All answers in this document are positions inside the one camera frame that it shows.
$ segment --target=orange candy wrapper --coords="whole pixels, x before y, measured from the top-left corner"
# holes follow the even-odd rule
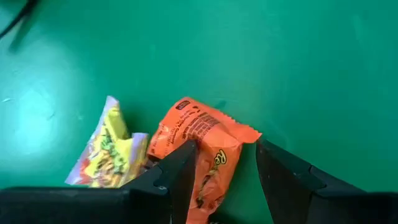
[[[224,199],[243,143],[254,143],[261,133],[239,124],[222,112],[185,97],[160,122],[148,155],[163,159],[188,139],[199,147],[188,224],[205,224]]]

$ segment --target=green surface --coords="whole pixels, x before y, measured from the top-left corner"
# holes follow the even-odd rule
[[[23,0],[0,0],[0,27]],[[398,190],[398,2],[43,0],[0,40],[0,187],[63,185],[113,95],[153,133],[191,96],[365,190]],[[253,146],[220,213],[270,223]]]

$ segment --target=candy wrapper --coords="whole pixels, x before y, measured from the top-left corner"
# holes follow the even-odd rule
[[[99,123],[66,179],[67,184],[120,187],[137,177],[148,134],[130,137],[119,102],[108,96]]]
[[[222,112],[191,98],[178,101],[160,122],[148,148],[151,158],[163,159],[188,139],[199,147],[188,224],[208,223],[224,199],[243,143],[254,143],[261,133],[239,124]]]

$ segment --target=yellow candy wrapper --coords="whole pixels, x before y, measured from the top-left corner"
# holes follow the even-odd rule
[[[148,134],[127,131],[112,96],[106,99],[99,123],[65,183],[90,187],[120,187],[139,175]]]

